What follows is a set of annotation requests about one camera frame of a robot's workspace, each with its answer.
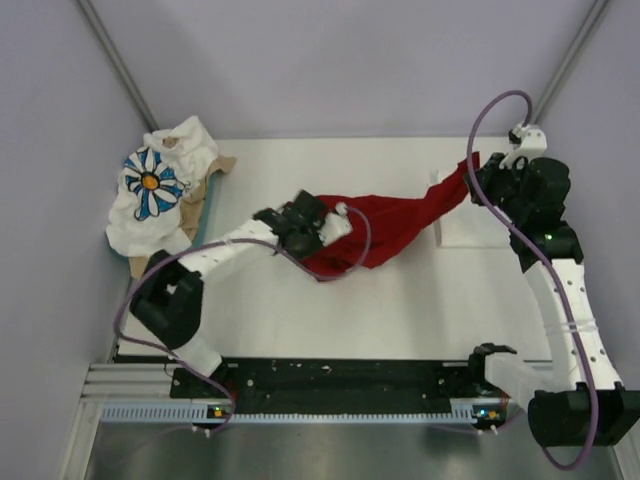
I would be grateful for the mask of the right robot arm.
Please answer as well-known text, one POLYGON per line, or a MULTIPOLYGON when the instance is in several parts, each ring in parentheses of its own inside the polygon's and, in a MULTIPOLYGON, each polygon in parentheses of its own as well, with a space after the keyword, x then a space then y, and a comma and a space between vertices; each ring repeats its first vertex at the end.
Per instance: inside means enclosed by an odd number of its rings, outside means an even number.
POLYGON ((496 389, 527 414, 542 447, 617 444, 639 419, 639 393, 627 389, 601 341, 586 287, 584 254, 564 220, 569 169, 547 157, 494 153, 466 180, 473 203, 490 205, 510 226, 509 243, 542 318, 552 369, 538 371, 506 345, 483 343, 469 357, 476 394, 496 389))

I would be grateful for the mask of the red t shirt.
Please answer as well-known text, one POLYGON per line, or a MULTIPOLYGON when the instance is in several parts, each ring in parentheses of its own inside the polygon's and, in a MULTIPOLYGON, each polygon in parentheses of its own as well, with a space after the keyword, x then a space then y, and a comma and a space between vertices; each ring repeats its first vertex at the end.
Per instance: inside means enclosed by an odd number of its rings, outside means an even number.
POLYGON ((332 209, 339 203, 359 210, 348 214, 352 233, 302 261, 312 272, 337 276, 354 267, 363 252, 363 266, 383 265, 406 248, 425 228, 448 214, 467 197, 466 161, 453 173, 429 187, 421 198, 379 195, 346 197, 321 195, 319 199, 332 209))

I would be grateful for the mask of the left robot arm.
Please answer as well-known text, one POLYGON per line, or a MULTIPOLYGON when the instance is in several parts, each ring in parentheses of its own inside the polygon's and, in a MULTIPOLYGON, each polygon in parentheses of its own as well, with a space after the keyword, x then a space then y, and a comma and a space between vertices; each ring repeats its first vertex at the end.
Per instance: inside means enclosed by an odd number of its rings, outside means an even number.
POLYGON ((319 197, 300 191, 278 209, 256 212, 219 240, 220 246, 189 253, 165 265, 165 250, 152 255, 150 278, 134 293, 129 312, 173 356, 194 372, 192 384, 205 396, 226 387, 222 356, 201 329, 205 292, 215 283, 280 247, 303 260, 329 244, 331 210, 319 197))

